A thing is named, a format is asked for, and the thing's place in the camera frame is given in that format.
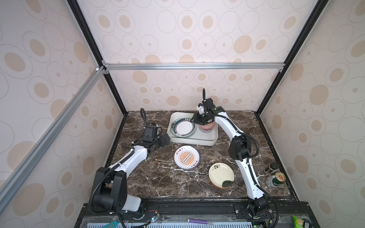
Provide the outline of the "horizontal aluminium frame bar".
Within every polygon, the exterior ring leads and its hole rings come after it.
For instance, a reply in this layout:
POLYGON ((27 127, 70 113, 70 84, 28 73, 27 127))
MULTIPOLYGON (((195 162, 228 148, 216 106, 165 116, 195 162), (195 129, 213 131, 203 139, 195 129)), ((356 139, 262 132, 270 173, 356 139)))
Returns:
POLYGON ((107 70, 216 70, 216 69, 283 69, 281 62, 252 63, 161 63, 161 64, 105 64, 107 70))

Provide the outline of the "green drink can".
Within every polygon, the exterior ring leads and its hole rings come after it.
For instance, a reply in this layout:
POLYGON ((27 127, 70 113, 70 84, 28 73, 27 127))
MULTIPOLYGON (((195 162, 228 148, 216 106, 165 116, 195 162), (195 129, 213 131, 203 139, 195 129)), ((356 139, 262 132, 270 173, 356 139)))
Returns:
POLYGON ((266 179, 266 185, 270 188, 275 188, 283 185, 286 182, 286 176, 282 172, 276 172, 274 175, 266 179))

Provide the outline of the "white plastic bin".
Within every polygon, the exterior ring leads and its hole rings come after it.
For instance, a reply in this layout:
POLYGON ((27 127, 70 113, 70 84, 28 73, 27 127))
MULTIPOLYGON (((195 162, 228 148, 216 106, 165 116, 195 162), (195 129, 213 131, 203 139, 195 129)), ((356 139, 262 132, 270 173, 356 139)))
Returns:
POLYGON ((218 125, 215 124, 214 128, 210 131, 205 131, 200 128, 200 125, 196 125, 195 132, 192 133, 189 137, 177 137, 173 134, 173 124, 182 118, 191 119, 193 113, 182 113, 175 112, 172 113, 170 117, 170 122, 168 126, 168 134, 170 136, 171 142, 173 143, 184 143, 184 144, 193 144, 193 145, 204 145, 204 146, 213 146, 218 139, 218 125))

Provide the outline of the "cream plate with flower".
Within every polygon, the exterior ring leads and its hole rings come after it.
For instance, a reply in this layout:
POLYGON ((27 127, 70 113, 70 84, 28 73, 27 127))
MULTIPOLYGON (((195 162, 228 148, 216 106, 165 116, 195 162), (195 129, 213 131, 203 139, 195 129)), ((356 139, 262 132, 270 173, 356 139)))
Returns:
POLYGON ((222 162, 213 164, 208 171, 210 182, 217 188, 226 189, 233 185, 235 175, 232 168, 222 162))

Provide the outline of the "purple pen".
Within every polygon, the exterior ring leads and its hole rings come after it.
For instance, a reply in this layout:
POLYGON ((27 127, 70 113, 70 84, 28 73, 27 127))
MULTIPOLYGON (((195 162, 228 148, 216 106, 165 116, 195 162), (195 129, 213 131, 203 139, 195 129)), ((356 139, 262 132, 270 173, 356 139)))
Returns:
POLYGON ((192 218, 189 218, 187 221, 189 223, 194 223, 194 224, 214 225, 214 222, 207 221, 207 220, 201 220, 201 219, 192 219, 192 218))

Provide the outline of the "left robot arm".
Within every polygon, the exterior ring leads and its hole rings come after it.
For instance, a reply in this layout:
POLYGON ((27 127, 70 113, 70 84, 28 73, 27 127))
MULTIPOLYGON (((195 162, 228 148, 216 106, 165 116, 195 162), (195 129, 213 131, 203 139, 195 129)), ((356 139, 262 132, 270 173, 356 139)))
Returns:
POLYGON ((88 210, 93 215, 106 212, 137 212, 142 200, 127 193, 127 178, 151 152, 170 144, 170 136, 157 125, 148 125, 130 151, 109 167, 97 170, 89 197, 88 210))

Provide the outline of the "white plate green red rim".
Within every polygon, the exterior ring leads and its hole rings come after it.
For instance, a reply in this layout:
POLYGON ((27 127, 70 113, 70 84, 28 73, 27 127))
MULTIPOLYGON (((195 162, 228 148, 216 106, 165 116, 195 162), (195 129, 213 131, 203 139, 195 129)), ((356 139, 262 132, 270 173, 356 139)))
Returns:
POLYGON ((188 138, 196 131, 195 123, 190 118, 180 118, 175 120, 171 126, 171 132, 175 137, 188 138))

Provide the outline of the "orange sunburst plate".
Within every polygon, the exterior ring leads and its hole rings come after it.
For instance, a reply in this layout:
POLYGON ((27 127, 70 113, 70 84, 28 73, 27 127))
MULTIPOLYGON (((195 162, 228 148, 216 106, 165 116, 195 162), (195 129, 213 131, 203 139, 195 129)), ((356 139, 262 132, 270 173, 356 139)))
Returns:
POLYGON ((174 152, 174 163, 183 170, 196 168, 200 163, 200 159, 200 153, 189 145, 184 145, 174 152))

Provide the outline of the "red patterned bowl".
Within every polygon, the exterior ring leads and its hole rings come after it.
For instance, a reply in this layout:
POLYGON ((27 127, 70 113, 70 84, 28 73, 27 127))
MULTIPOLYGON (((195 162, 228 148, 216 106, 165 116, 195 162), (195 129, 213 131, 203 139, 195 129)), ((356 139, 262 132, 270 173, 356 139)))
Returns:
POLYGON ((206 125, 199 125, 199 128, 203 131, 203 132, 209 132, 211 131, 214 127, 215 127, 215 122, 211 122, 211 123, 208 123, 206 125))

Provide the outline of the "diagonal aluminium frame bar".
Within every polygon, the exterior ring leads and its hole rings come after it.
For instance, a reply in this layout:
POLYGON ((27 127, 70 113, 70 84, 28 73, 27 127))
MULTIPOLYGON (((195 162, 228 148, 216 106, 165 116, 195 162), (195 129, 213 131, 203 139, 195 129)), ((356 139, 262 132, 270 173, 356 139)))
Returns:
POLYGON ((69 103, 62 110, 60 115, 51 124, 48 130, 34 145, 30 153, 22 160, 20 165, 11 174, 9 179, 1 188, 1 213, 5 211, 16 193, 19 191, 24 182, 28 179, 29 175, 33 172, 38 165, 44 154, 48 151, 52 143, 60 134, 62 129, 68 123, 70 118, 76 112, 76 109, 83 102, 89 91, 94 84, 103 75, 105 71, 104 66, 99 66, 98 70, 95 70, 93 74, 83 84, 81 89, 75 94, 69 103))

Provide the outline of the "green snack packet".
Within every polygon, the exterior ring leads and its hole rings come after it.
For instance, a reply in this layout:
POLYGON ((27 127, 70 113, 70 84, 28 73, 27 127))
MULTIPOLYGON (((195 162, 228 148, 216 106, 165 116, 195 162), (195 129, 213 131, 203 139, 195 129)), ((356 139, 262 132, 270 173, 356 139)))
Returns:
POLYGON ((294 228, 310 228, 310 224, 308 222, 306 222, 303 219, 300 219, 296 216, 292 216, 293 217, 293 222, 294 222, 294 228))

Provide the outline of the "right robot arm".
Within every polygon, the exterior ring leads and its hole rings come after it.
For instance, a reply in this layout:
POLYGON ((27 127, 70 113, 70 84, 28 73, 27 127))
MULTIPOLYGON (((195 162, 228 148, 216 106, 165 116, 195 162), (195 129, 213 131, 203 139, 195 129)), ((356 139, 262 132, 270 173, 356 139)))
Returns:
POLYGON ((257 141, 249 134, 243 132, 228 117, 225 110, 216 106, 211 98, 203 98, 197 106, 198 112, 194 113, 191 122, 198 125, 217 123, 231 140, 229 156, 235 160, 243 176, 249 198, 248 211, 252 218, 262 216, 270 208, 269 201, 272 197, 260 186, 255 174, 252 159, 259 154, 257 141))

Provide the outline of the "dark glass jar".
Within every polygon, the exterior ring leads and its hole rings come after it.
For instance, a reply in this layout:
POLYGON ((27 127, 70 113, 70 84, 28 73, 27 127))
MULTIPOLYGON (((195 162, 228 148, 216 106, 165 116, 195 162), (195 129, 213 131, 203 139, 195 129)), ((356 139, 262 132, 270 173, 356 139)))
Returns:
POLYGON ((264 172, 269 175, 274 175, 276 172, 279 172, 280 165, 276 162, 270 163, 265 169, 264 172))

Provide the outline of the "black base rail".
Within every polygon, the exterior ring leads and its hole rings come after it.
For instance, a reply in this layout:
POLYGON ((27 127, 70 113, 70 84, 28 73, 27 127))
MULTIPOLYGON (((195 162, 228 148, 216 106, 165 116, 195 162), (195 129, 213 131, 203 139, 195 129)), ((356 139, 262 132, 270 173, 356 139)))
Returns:
POLYGON ((106 212, 92 215, 84 205, 76 228, 293 228, 296 216, 318 228, 319 223, 307 202, 276 200, 267 212, 252 218, 244 200, 145 200, 139 212, 106 212), (189 223, 188 219, 214 222, 189 223))

